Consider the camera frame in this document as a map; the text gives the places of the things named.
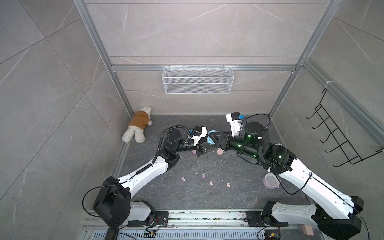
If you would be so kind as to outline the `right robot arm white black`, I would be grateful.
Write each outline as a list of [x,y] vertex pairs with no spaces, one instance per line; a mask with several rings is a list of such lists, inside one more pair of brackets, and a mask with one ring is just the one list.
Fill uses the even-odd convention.
[[361,232],[362,218],[358,214],[364,208],[364,201],[358,196],[341,193],[313,173],[287,148],[272,144],[269,130],[261,123],[246,124],[243,135],[211,131],[209,137],[220,150],[235,151],[240,157],[248,156],[254,159],[254,164],[296,186],[293,195],[303,192],[314,201],[311,205],[268,201],[261,213],[266,225],[308,225],[334,240],[348,240]]

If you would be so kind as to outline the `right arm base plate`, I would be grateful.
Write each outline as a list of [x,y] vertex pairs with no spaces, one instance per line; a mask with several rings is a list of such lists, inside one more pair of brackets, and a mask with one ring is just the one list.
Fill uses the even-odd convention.
[[249,227],[288,227],[287,222],[278,222],[272,217],[271,214],[263,213],[262,211],[246,211],[246,217],[244,219],[248,223]]

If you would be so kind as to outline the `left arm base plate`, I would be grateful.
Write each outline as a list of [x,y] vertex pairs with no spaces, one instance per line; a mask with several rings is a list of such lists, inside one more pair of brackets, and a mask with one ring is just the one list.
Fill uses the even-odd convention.
[[143,222],[130,221],[128,222],[128,228],[147,228],[155,225],[168,225],[169,212],[168,211],[156,211],[151,213],[147,219]]

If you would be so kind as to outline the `blue earbud charging case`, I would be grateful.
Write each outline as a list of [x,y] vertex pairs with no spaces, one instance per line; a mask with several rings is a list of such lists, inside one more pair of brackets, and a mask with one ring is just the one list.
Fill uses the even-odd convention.
[[212,130],[208,132],[207,136],[207,143],[210,145],[216,145],[217,144],[217,139],[215,136],[219,133],[220,131]]

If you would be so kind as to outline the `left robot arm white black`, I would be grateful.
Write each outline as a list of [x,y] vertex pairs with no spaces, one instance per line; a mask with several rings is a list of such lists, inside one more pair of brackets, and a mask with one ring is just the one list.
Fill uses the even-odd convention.
[[183,138],[180,129],[174,126],[164,130],[155,156],[148,163],[132,173],[115,179],[107,178],[96,197],[93,209],[112,230],[117,230],[124,222],[139,222],[150,225],[155,219],[155,209],[145,201],[133,202],[135,194],[156,177],[168,172],[180,159],[181,151],[204,152],[203,143],[207,140],[205,127],[188,130]]

